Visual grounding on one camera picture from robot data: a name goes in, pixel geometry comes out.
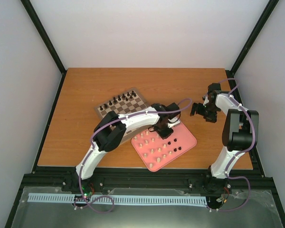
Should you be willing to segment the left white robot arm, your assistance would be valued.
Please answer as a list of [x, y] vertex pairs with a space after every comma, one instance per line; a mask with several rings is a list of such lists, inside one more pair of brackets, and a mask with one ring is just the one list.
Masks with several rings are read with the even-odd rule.
[[91, 146], [76, 166], [77, 176], [73, 179], [73, 186], [78, 191], [85, 191], [89, 187], [89, 178], [103, 157], [115, 150], [121, 143], [124, 134], [136, 128], [151, 126], [162, 138], [168, 138], [172, 127], [176, 124], [172, 119], [181, 113], [179, 106], [172, 103], [168, 106], [152, 104], [151, 106], [130, 114], [117, 114], [110, 111], [95, 127], [91, 136]]

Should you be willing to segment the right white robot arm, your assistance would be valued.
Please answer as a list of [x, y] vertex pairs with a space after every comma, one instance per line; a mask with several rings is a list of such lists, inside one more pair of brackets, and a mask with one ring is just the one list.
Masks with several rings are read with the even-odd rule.
[[208, 86], [203, 103], [193, 103], [191, 116], [201, 115], [205, 121], [215, 123], [218, 112], [226, 115], [222, 132], [223, 148], [209, 167], [207, 183], [225, 180], [238, 159], [253, 149], [258, 140], [259, 113], [239, 103], [231, 92], [221, 90], [220, 83]]

